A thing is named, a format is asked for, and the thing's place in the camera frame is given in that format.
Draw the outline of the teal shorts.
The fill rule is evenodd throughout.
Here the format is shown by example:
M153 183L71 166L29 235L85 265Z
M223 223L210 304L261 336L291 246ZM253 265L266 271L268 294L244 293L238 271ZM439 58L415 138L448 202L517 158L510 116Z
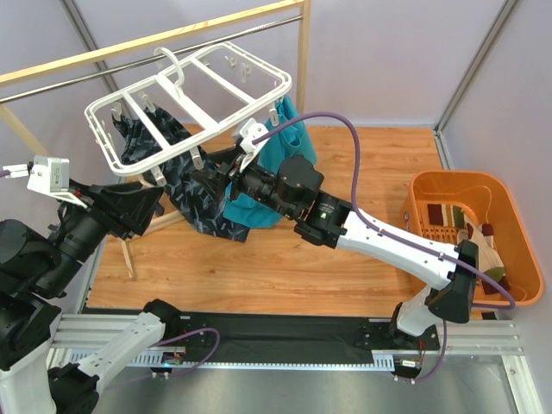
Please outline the teal shorts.
M298 116L293 101L284 96L275 105L279 124ZM294 155L303 155L313 166L317 163L317 154L312 145L308 130L303 122L283 129L268 140L258 157L258 165L276 173L284 159ZM231 187L225 192L223 216L231 222L251 229L268 229L275 226L283 217L245 194L235 201L229 200Z

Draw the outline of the white clip drying hanger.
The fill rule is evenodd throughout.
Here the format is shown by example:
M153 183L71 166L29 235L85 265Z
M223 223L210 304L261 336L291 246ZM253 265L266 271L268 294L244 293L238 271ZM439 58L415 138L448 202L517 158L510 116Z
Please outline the white clip drying hanger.
M291 88L292 76L252 53L225 41L204 47L182 60L165 47L155 55L170 60L170 66L110 93L85 108L96 142L111 171L132 177L153 171L184 153L198 154L201 145L237 127L257 113L270 111ZM192 137L170 144L145 114L145 97L185 123L199 127ZM124 165L122 152L111 137L103 117L116 104L126 104L160 145L160 151L131 165Z

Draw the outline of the striped sock maroon toe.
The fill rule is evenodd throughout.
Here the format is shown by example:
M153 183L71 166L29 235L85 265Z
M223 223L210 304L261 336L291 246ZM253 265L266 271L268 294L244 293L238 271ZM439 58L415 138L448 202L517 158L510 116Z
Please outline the striped sock maroon toe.
M454 204L428 204L430 225L455 229L466 229L474 222L460 206Z

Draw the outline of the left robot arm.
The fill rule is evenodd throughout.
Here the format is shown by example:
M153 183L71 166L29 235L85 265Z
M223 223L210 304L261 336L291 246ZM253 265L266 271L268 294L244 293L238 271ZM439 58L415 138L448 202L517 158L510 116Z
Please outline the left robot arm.
M1 222L1 411L90 413L107 385L143 350L177 333L180 312L155 299L95 354L47 368L51 325L61 313L51 304L107 235L125 241L143 235L163 191L139 182L82 185L62 201L59 223L47 237L14 220Z

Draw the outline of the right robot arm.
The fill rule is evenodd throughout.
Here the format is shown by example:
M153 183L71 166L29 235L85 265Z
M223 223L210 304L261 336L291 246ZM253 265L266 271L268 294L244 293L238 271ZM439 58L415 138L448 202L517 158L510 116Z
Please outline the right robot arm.
M214 198L222 199L230 188L293 220L295 232L314 246L365 254L424 282L414 298L396 306L389 333L394 341L419 337L441 321L469 321L478 259L474 243L432 241L364 214L322 191L323 175L302 155L284 160L277 172L254 162L242 166L242 154L233 155L192 177Z

